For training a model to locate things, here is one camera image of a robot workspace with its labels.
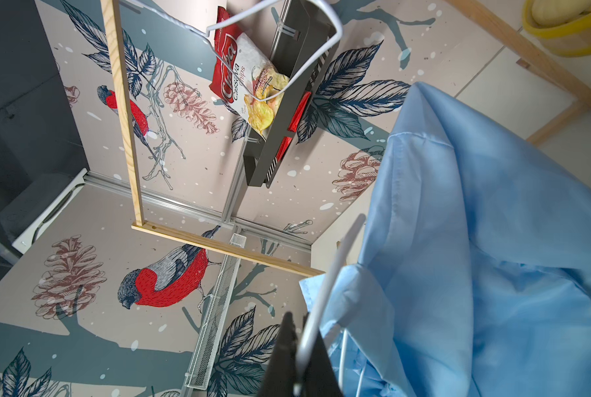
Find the white wire hanger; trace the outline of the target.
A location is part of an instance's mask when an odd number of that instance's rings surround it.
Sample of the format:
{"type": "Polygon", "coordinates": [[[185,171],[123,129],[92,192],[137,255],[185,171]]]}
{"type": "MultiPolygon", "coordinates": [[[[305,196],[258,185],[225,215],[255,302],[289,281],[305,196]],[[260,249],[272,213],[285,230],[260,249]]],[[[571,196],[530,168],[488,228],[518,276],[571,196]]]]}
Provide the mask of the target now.
{"type": "MultiPolygon", "coordinates": [[[[180,28],[199,37],[201,41],[209,46],[209,49],[211,49],[211,51],[214,53],[214,56],[220,62],[221,66],[230,72],[232,79],[239,82],[239,88],[245,89],[247,94],[251,95],[254,100],[258,102],[262,100],[257,95],[255,95],[251,89],[252,75],[249,74],[249,76],[245,78],[242,76],[243,67],[252,66],[255,71],[259,72],[262,66],[272,66],[272,61],[270,61],[267,56],[262,53],[262,51],[259,51],[257,46],[244,33],[238,38],[233,39],[233,44],[237,46],[237,49],[232,51],[227,50],[223,45],[217,44],[216,41],[211,41],[209,39],[209,35],[211,33],[216,34],[219,32],[222,36],[224,36],[224,30],[227,27],[236,27],[238,21],[247,18],[254,13],[258,13],[265,8],[269,8],[270,6],[274,5],[274,1],[261,1],[252,8],[249,8],[248,10],[233,16],[232,18],[228,18],[223,22],[218,22],[214,25],[208,26],[205,31],[201,31],[194,26],[183,23],[171,15],[161,10],[157,10],[156,8],[150,7],[141,1],[132,1],[131,4],[138,8],[144,8],[152,13],[155,13],[170,23],[179,26],[180,28]]],[[[297,79],[299,79],[308,69],[310,69],[310,67],[316,64],[320,56],[323,56],[335,45],[340,43],[340,40],[343,36],[343,25],[336,12],[325,1],[313,1],[311,4],[316,6],[323,14],[325,14],[327,19],[332,23],[335,29],[335,34],[333,34],[333,36],[330,38],[323,39],[322,47],[312,53],[304,63],[300,64],[300,69],[292,73],[287,85],[284,88],[277,91],[276,94],[266,97],[264,99],[266,102],[282,96],[282,94],[287,91],[287,89],[295,84],[297,79]]]]}
{"type": "Polygon", "coordinates": [[[302,338],[295,352],[295,384],[293,392],[295,396],[301,396],[304,388],[304,375],[307,366],[310,363],[312,352],[317,339],[317,332],[320,331],[320,322],[324,315],[325,308],[329,302],[330,295],[341,269],[344,266],[357,236],[366,222],[366,216],[360,213],[353,225],[347,231],[346,235],[340,241],[340,246],[335,254],[329,270],[324,274],[324,279],[316,296],[314,306],[306,321],[302,338]]]}

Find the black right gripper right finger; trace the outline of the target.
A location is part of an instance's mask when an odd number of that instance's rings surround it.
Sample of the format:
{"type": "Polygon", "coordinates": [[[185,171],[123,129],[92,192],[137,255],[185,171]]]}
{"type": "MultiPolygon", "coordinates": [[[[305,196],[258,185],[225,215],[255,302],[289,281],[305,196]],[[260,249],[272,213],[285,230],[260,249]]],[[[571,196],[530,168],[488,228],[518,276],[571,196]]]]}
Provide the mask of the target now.
{"type": "Polygon", "coordinates": [[[310,361],[302,378],[302,386],[302,395],[306,397],[343,396],[320,332],[316,334],[310,361]]]}

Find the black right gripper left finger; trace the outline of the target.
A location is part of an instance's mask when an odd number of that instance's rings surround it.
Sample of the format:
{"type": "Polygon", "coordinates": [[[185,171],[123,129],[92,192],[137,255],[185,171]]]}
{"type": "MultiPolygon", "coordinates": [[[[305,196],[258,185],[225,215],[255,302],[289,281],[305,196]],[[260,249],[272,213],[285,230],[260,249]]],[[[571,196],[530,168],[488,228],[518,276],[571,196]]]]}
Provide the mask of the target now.
{"type": "Polygon", "coordinates": [[[258,397],[292,397],[296,381],[297,335],[291,312],[284,314],[258,397]]]}

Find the light blue long-sleeve shirt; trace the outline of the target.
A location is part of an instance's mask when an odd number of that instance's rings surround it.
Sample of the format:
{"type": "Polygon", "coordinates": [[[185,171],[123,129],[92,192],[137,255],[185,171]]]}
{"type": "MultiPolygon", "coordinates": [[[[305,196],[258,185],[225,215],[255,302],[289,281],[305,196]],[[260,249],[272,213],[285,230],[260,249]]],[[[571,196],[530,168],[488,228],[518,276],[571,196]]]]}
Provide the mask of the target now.
{"type": "Polygon", "coordinates": [[[414,84],[320,325],[347,396],[591,396],[591,189],[414,84]]]}

